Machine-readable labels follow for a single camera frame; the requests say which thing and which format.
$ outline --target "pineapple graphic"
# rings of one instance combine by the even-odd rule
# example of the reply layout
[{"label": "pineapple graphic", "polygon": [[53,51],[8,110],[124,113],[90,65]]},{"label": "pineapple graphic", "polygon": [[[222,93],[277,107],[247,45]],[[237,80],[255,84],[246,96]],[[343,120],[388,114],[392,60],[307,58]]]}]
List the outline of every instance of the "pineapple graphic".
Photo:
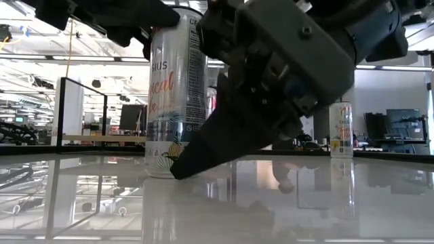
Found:
[{"label": "pineapple graphic", "polygon": [[165,152],[162,154],[162,156],[167,157],[171,159],[173,162],[176,162],[179,158],[179,155],[183,152],[184,147],[180,143],[182,134],[179,132],[176,132],[174,141],[172,142],[172,145],[170,145],[168,152]]}]

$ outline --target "white can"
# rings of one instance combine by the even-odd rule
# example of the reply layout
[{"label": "white can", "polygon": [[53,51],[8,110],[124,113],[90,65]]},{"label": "white can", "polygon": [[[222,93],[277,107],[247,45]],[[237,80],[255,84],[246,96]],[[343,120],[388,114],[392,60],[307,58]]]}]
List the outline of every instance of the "white can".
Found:
[{"label": "white can", "polygon": [[206,58],[196,31],[201,14],[174,9],[178,25],[157,31],[151,44],[145,161],[157,178],[173,178],[170,167],[206,117]]},{"label": "white can", "polygon": [[334,158],[353,157],[353,113],[349,102],[330,106],[330,155]]}]

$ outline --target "ceiling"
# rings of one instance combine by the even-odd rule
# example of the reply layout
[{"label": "ceiling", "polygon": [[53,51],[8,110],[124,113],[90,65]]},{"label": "ceiling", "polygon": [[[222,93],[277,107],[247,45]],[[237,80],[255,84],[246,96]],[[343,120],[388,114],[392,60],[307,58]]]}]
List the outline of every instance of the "ceiling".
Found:
[{"label": "ceiling", "polygon": [[[168,5],[174,5],[175,1],[163,1]],[[205,12],[206,1],[179,0],[179,4]],[[119,47],[105,36],[81,24],[71,20],[65,30],[58,30],[38,19],[34,18],[33,8],[16,0],[0,0],[0,24],[11,26],[13,45],[5,45],[0,54],[26,54],[40,56],[59,56],[57,60],[6,60],[0,59],[0,87],[8,94],[0,94],[0,119],[10,117],[17,113],[27,113],[38,120],[37,115],[44,112],[44,116],[51,121],[54,107],[54,94],[57,79],[66,74],[66,61],[62,57],[68,56],[71,49],[72,56],[91,57],[124,57],[141,58],[142,44],[133,39],[127,48]],[[73,30],[71,46],[70,30]],[[410,50],[434,49],[434,25],[429,20],[424,24],[407,26]],[[209,63],[211,72],[209,80],[215,80],[218,68],[223,68],[221,62]],[[111,94],[108,103],[115,110],[110,110],[108,116],[116,119],[120,116],[122,104],[144,104],[147,101],[149,87],[149,64],[137,62],[134,65],[127,62],[103,62],[103,60],[88,60],[87,62],[71,62],[69,74],[81,77],[82,82],[91,87],[94,79],[102,82],[102,87],[97,89],[104,94]],[[35,77],[51,83],[54,89],[46,89],[35,85]],[[122,102],[119,94],[125,95],[130,102]],[[102,112],[102,98],[85,96],[85,112]]]}]

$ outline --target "can lid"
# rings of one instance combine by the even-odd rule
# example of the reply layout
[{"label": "can lid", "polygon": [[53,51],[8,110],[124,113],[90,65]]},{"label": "can lid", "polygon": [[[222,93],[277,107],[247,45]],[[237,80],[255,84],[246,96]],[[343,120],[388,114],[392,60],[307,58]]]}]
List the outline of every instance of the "can lid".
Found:
[{"label": "can lid", "polygon": [[196,14],[199,14],[201,17],[203,17],[203,14],[202,14],[201,12],[199,12],[199,11],[197,11],[197,10],[191,8],[191,7],[187,7],[187,6],[178,6],[178,5],[171,5],[171,6],[169,6],[169,7],[171,7],[172,9],[177,9],[177,8],[178,8],[178,9],[187,9],[187,10],[191,10],[191,11],[195,12]]}]

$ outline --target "table surface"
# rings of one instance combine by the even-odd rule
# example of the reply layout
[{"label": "table surface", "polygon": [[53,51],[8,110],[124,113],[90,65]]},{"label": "table surface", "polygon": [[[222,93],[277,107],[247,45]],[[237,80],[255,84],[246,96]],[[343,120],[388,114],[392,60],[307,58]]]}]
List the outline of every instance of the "table surface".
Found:
[{"label": "table surface", "polygon": [[[142,157],[42,158],[0,167],[34,171],[0,190],[0,239],[44,243],[52,218],[59,243],[434,243],[427,164],[246,156],[177,181],[148,177]],[[89,203],[100,213],[65,230]]]}]

